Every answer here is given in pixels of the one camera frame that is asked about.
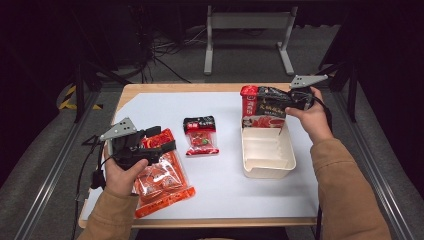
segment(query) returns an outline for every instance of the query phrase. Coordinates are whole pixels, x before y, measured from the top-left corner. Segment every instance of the tan sleeve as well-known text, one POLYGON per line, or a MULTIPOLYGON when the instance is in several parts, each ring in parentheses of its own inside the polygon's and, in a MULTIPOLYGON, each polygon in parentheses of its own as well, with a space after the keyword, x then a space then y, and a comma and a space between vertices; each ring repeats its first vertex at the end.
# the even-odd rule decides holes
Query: tan sleeve
POLYGON ((107 187, 88 217, 87 227, 78 237, 86 239, 125 239, 131 234, 138 196, 118 196, 107 187))
POLYGON ((311 149, 323 211, 324 240, 391 239, 371 186, 337 139, 311 149))

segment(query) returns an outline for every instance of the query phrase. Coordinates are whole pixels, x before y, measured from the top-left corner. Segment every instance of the clear plastic wrapper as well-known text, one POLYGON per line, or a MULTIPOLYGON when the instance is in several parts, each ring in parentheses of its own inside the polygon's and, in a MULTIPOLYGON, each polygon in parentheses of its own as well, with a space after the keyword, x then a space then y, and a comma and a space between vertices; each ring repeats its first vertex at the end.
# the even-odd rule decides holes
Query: clear plastic wrapper
MULTIPOLYGON (((159 135, 143 138, 141 144, 145 148, 155 148, 173 140, 171 130, 165 129, 159 135)), ((135 212, 137 218, 190 198, 196 193, 195 188, 189 185, 176 149, 163 154, 158 163, 146 167, 138 175, 134 188, 140 196, 135 212)))

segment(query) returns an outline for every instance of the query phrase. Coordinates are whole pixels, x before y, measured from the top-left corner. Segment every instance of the wooden table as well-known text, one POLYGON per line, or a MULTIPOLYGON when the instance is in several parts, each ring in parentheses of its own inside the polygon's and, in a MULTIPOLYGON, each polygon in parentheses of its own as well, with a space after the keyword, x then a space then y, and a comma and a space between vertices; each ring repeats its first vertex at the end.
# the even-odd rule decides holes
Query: wooden table
MULTIPOLYGON (((119 119, 116 119, 117 121, 119 121, 120 118, 122 118, 121 116, 122 114, 120 113, 126 110, 126 108, 128 108, 128 106, 131 105, 131 103, 133 103, 134 100, 137 100, 137 98, 139 98, 140 96, 146 96, 151 93, 163 93, 159 96, 163 96, 163 99, 164 99, 163 101, 167 101, 166 100, 166 98, 168 97, 167 94, 168 95, 178 94, 179 96, 178 99, 181 99, 181 96, 186 96, 190 94, 201 94, 200 92, 205 92, 205 94, 208 94, 207 92, 210 92, 209 94, 218 94, 216 92, 222 92, 225 95, 224 98, 228 95, 231 95, 232 98, 234 99, 238 99, 238 97, 240 97, 239 110, 241 112, 241 96, 239 96, 236 93, 240 92, 241 87, 245 85, 246 84, 242 84, 242 83, 130 84, 125 86, 122 92, 122 96, 117 105, 117 112, 116 112, 115 118, 119 118, 119 119)), ((289 84, 287 83, 259 83, 259 84, 252 84, 252 85, 272 86, 284 91, 289 90, 289 84)), ((142 108, 143 104, 137 104, 137 108, 138 106, 142 108)), ((219 162, 222 159, 212 160, 213 158, 209 156, 204 158, 199 158, 199 159, 187 159, 184 155, 186 149, 181 149, 179 150, 179 155, 182 159, 182 164, 184 168, 186 169, 186 173, 188 175, 190 183, 192 183, 193 186, 196 188, 196 195, 188 200, 178 202, 165 209, 159 210, 158 212, 155 212, 152 215, 148 215, 141 219, 134 219, 133 227, 134 228, 182 228, 182 227, 198 228, 198 227, 254 227, 254 226, 260 227, 260 226, 315 225, 316 213, 318 211, 318 198, 317 198, 317 190, 316 190, 317 183, 316 183, 315 175, 313 173, 312 163, 311 163, 310 154, 309 154, 309 148, 312 145, 312 143, 310 142, 307 136, 307 133, 304 132, 303 128, 301 128, 300 123, 297 123, 296 121, 298 122, 298 120, 293 117, 291 117, 291 119, 287 119, 290 132, 296 131, 296 134, 291 133, 290 135, 292 136, 293 149, 296 155, 297 166, 293 170, 293 172, 290 172, 288 176, 283 178, 282 180, 276 180, 276 181, 271 180, 269 182, 266 182, 268 179, 256 180, 256 179, 250 179, 245 177, 242 171, 239 171, 239 169, 242 169, 242 167, 240 167, 240 165, 242 166, 241 154, 239 154, 240 156, 236 154, 234 157, 235 152, 241 153, 241 147, 238 145, 238 143, 234 143, 236 147, 232 146, 233 148, 229 148, 228 150, 226 148, 228 148, 227 145, 229 144, 228 143, 225 144, 223 143, 224 141, 222 139, 221 140, 218 139, 218 147, 220 148, 220 150, 222 150, 219 154, 220 157, 226 158, 225 161, 227 161, 227 158, 231 158, 231 159, 235 158, 235 160, 232 161, 235 163, 225 165, 227 168, 229 168, 229 170, 224 169, 222 171, 222 174, 234 175, 234 178, 237 178, 237 179, 233 182, 243 182, 242 184, 244 189, 240 188, 240 186, 234 186, 234 189, 236 189, 236 191, 237 189, 242 189, 242 190, 238 190, 238 192, 241 192, 240 199, 243 199, 241 201, 245 202, 246 204, 259 206, 256 208, 256 210, 252 210, 253 211, 252 214, 250 214, 248 211, 250 211, 250 209, 255 209, 254 206, 249 206, 248 208, 246 208, 247 211, 243 209, 234 210, 235 205, 229 204, 228 206, 225 206, 227 205, 227 203, 222 202, 222 200, 218 199, 217 201, 218 202, 221 201, 219 203, 221 205, 216 206, 213 204, 215 200, 208 199, 208 198, 213 198, 213 196, 215 195, 221 194, 221 192, 219 192, 218 194, 211 194, 210 196, 208 195, 207 201, 205 201, 205 203, 203 202, 199 203, 201 199, 205 199, 205 197, 203 196, 204 194, 209 194, 209 192, 213 190, 209 189, 210 183, 209 185, 206 185, 202 182, 203 175, 199 174, 199 171, 200 171, 199 168, 203 166, 198 166, 196 164, 199 163, 198 161, 202 161, 202 164, 204 163, 205 166, 208 166, 207 170, 209 170, 211 166, 215 167, 216 165, 219 165, 220 164, 219 162), (209 163, 210 161, 216 161, 216 164, 208 165, 208 161, 209 163), (265 188, 265 190, 261 189, 261 191, 254 193, 252 196, 250 196, 249 195, 250 191, 246 191, 245 188, 249 188, 249 187, 255 188, 257 185, 262 188, 265 188), (270 199, 269 202, 271 202, 270 205, 272 204, 277 205, 277 207, 274 207, 276 209, 269 209, 270 207, 268 206, 269 204, 267 200, 268 197, 270 199), (256 200, 256 201, 259 201, 259 204, 257 204, 257 202, 250 202, 252 199, 255 199, 255 198, 260 198, 256 200), (277 203, 280 202, 280 198, 281 198, 281 201, 284 202, 284 204, 275 204, 275 202, 277 203), (204 215, 210 214, 210 216, 204 216, 204 217, 203 215, 201 215, 200 217, 196 217, 197 216, 196 213, 193 213, 193 214, 176 213, 176 212, 184 213, 187 211, 188 212, 200 211, 200 210, 204 210, 204 208, 214 208, 214 209, 208 210, 207 213, 204 215), (287 215, 289 216, 284 215, 286 213, 283 214, 284 216, 281 214, 280 215, 276 214, 274 216, 274 212, 278 212, 278 211, 288 212, 289 214, 287 215), (307 213, 306 214, 302 213, 303 215, 302 214, 298 215, 294 213, 296 211, 301 211, 301 212, 304 211, 307 213)), ((234 131, 234 128, 237 128, 237 124, 239 123, 233 124, 232 131, 234 131)), ((173 133, 174 133, 174 129, 179 131, 177 127, 171 128, 173 133)), ((240 130, 237 130, 237 129, 235 129, 234 131, 235 134, 231 134, 231 135, 237 135, 237 131, 239 132, 238 135, 240 135, 240 130)), ((174 133, 174 136, 177 139, 177 149, 179 149, 178 142, 180 142, 180 144, 181 142, 183 142, 183 141, 179 141, 177 136, 182 134, 183 133, 180 133, 180 132, 177 133, 177 131, 175 131, 174 133)), ((223 135, 226 135, 226 134, 228 135, 228 133, 226 133, 225 131, 222 131, 222 128, 217 129, 218 136, 222 137, 223 135)), ((213 171, 211 170, 210 172, 213 172, 213 173, 209 173, 209 171, 204 173, 205 178, 207 178, 208 174, 218 174, 216 169, 213 171)), ((91 212, 91 209, 98 195, 100 194, 99 192, 101 192, 101 190, 99 191, 99 189, 97 190, 90 189, 90 197, 91 195, 96 195, 96 194, 97 196, 93 197, 94 200, 93 199, 90 200, 89 198, 89 200, 86 200, 84 204, 84 208, 82 210, 82 213, 79 219, 79 225, 82 228, 85 228, 87 224, 88 214, 91 212)), ((228 195, 232 195, 232 192, 228 193, 228 192, 225 192, 225 190, 223 190, 222 194, 224 196, 228 196, 228 195)), ((238 196, 236 194, 229 196, 229 199, 231 199, 230 201, 238 201, 237 198, 238 196)))

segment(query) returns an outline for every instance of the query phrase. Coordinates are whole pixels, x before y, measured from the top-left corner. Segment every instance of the red snack package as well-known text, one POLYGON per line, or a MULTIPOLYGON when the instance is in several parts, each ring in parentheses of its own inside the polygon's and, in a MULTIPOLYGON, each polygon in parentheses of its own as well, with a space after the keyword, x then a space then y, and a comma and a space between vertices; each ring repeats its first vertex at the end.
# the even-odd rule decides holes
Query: red snack package
POLYGON ((240 95, 243 99, 243 127, 283 127, 288 101, 284 92, 272 87, 248 85, 241 89, 240 95))
POLYGON ((190 144, 186 155, 217 154, 216 127, 213 116, 185 118, 184 132, 190 144))
MULTIPOLYGON (((160 134, 143 138, 145 148, 159 147, 174 140, 171 130, 165 129, 160 134)), ((192 197, 196 191, 190 186, 178 158, 177 150, 162 155, 158 163, 146 167, 141 172, 134 188, 140 196, 135 217, 141 218, 192 197)))

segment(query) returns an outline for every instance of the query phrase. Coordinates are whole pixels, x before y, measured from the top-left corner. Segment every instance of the plastic tray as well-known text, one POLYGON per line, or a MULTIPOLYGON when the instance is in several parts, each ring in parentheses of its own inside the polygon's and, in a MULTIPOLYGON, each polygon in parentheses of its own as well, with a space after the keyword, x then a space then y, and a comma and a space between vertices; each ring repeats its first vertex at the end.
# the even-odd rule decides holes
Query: plastic tray
POLYGON ((296 167, 287 122, 282 129, 242 128, 241 134, 247 177, 283 178, 296 167))

